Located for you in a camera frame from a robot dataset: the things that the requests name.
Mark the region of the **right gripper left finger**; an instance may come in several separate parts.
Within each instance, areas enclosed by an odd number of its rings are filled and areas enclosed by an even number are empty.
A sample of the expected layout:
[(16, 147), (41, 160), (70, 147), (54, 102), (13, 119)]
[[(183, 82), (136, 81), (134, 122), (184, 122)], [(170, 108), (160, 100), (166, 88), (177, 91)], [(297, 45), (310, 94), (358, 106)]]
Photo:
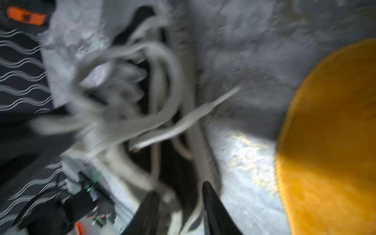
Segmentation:
[(158, 228), (160, 195), (149, 192), (140, 204), (131, 222), (121, 233), (122, 235), (155, 235)]

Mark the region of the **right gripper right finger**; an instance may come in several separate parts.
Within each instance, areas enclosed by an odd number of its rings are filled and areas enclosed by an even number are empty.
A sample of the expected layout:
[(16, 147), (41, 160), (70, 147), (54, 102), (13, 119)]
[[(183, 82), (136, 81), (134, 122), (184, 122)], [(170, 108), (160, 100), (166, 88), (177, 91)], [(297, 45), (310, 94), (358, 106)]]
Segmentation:
[(242, 235), (210, 182), (202, 186), (205, 235)]

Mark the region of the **black white sneaker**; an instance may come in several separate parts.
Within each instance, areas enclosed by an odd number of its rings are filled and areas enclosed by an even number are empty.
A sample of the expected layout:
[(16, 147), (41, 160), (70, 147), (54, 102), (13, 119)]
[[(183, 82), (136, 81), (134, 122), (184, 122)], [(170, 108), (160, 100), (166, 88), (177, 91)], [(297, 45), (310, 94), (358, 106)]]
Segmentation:
[(109, 47), (86, 54), (70, 80), (68, 114), (31, 122), (39, 134), (72, 132), (72, 158), (88, 162), (111, 193), (137, 205), (156, 193), (158, 235), (195, 235), (203, 186), (221, 176), (201, 119), (238, 87), (202, 105), (188, 1), (106, 1)]

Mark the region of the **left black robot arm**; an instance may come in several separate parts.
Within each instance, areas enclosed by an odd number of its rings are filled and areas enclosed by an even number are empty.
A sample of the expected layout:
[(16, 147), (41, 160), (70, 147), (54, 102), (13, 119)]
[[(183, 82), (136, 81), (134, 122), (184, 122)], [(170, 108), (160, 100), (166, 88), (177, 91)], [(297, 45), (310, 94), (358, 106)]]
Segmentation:
[(78, 179), (63, 170), (62, 152), (72, 134), (42, 136), (28, 125), (42, 116), (67, 116), (66, 107), (1, 106), (1, 234), (26, 229), (30, 235), (65, 235), (89, 217), (96, 224), (113, 223), (110, 198), (82, 172)]

